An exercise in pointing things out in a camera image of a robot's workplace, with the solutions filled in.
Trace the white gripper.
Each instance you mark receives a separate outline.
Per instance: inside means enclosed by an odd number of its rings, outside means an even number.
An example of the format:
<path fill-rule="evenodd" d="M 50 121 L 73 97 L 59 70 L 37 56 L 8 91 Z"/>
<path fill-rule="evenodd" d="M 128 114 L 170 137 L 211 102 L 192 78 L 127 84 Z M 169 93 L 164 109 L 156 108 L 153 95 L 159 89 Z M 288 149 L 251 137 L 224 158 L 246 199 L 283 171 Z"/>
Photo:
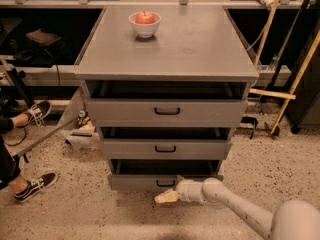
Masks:
<path fill-rule="evenodd" d="M 198 202 L 202 203 L 204 201 L 204 196 L 202 193 L 202 182 L 197 182 L 193 180 L 185 180 L 181 175 L 177 175 L 178 185 L 176 186 L 176 191 L 169 189 L 158 196 L 155 197 L 155 202 L 161 203 L 172 203 L 177 202 L 179 198 L 185 202 Z"/>

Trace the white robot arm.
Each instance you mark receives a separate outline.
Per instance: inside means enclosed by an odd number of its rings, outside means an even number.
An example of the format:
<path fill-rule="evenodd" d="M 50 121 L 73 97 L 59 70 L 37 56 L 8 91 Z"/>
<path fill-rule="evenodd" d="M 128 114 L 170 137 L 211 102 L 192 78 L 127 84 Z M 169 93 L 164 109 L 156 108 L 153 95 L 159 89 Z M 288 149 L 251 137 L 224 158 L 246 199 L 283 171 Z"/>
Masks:
<path fill-rule="evenodd" d="M 236 195 L 216 178 L 203 182 L 178 178 L 175 189 L 155 197 L 156 203 L 178 200 L 229 208 L 264 240 L 320 240 L 320 211 L 301 200 L 282 203 L 270 212 Z"/>

